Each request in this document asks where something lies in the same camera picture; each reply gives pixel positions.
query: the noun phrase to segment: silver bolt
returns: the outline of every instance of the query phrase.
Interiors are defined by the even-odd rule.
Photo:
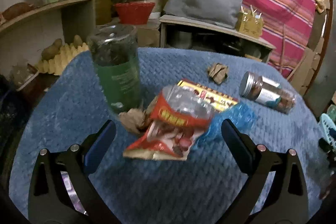
[[[79,149],[79,145],[78,145],[78,144],[73,144],[73,145],[70,147],[70,150],[73,151],[73,152],[76,152],[78,149]]]
[[[296,155],[296,151],[291,148],[289,151],[288,151],[292,156],[295,156]]]
[[[258,144],[258,145],[257,145],[257,149],[258,149],[260,152],[264,152],[264,151],[266,151],[266,146],[264,146],[263,144]]]
[[[44,156],[47,152],[48,152],[48,150],[43,148],[43,149],[40,150],[40,155]]]

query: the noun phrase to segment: red bowl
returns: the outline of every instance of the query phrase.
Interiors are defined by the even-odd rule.
[[[154,2],[148,3],[117,3],[114,5],[121,24],[142,25],[147,20],[155,6]]]

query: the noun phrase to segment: egg carton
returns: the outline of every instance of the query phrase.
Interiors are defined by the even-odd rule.
[[[40,60],[35,67],[41,73],[49,73],[54,75],[61,75],[65,67],[70,63],[81,52],[88,51],[89,47],[86,43],[82,46],[75,48],[73,43],[63,45],[59,54],[57,54],[53,59],[50,60]]]

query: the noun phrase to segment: blue plastic bag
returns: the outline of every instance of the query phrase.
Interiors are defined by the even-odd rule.
[[[212,142],[216,139],[223,140],[221,134],[221,125],[225,119],[230,119],[236,128],[240,132],[243,132],[251,129],[251,127],[254,125],[254,122],[256,121],[256,115],[244,103],[239,103],[221,113],[216,114],[210,123],[208,131],[197,139],[192,149],[197,149],[206,142]]]

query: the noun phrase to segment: table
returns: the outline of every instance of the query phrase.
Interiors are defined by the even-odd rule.
[[[244,133],[254,143],[270,150],[297,150],[305,173],[310,215],[319,206],[320,177],[327,173],[325,155],[317,141],[322,136],[314,116],[298,95],[289,115],[240,98],[239,83],[246,70],[280,82],[294,91],[271,66],[215,52],[164,48],[139,48],[140,77],[144,104],[162,87],[188,78],[245,102],[255,112],[255,125]],[[211,82],[206,68],[220,62],[230,68],[227,81]],[[234,200],[247,176],[237,167],[223,139],[206,142],[190,152],[188,160],[150,161],[122,157],[136,137],[128,133],[107,106],[90,53],[83,52],[66,67],[58,81],[35,108],[22,135],[10,177],[9,195],[27,216],[31,173],[38,152],[64,151],[95,133],[107,119],[116,122],[117,134],[96,173],[90,180],[105,203],[125,224],[204,224],[215,223]],[[259,210],[270,188],[266,182]]]
[[[165,47],[167,42],[167,25],[184,25],[191,26],[197,28],[203,28],[210,31],[226,33],[229,35],[233,35],[235,37],[239,37],[241,39],[241,43],[243,44],[257,44],[261,51],[261,60],[263,63],[267,63],[270,58],[270,53],[276,47],[266,41],[263,38],[254,38],[249,35],[238,32],[235,29],[230,29],[222,26],[218,26],[215,24],[203,22],[200,20],[194,20],[184,17],[172,16],[172,15],[163,15],[159,18],[161,22],[161,37],[160,37],[160,47]]]

